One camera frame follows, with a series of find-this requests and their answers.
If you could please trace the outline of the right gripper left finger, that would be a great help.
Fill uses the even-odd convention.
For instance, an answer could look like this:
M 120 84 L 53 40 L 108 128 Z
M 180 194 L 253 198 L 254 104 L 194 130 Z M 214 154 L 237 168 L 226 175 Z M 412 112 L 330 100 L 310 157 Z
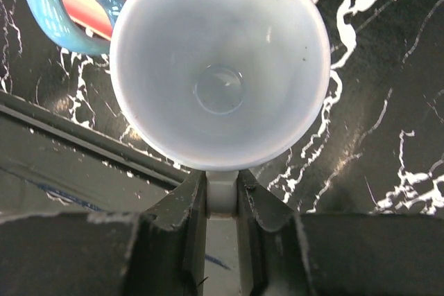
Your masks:
M 1 219 L 2 295 L 202 295 L 205 176 L 143 212 Z

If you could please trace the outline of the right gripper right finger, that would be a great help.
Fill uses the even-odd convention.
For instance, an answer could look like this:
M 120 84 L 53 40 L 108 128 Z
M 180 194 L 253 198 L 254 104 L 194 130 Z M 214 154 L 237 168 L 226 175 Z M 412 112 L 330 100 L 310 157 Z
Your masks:
M 442 295 L 443 220 L 300 214 L 237 178 L 242 295 Z

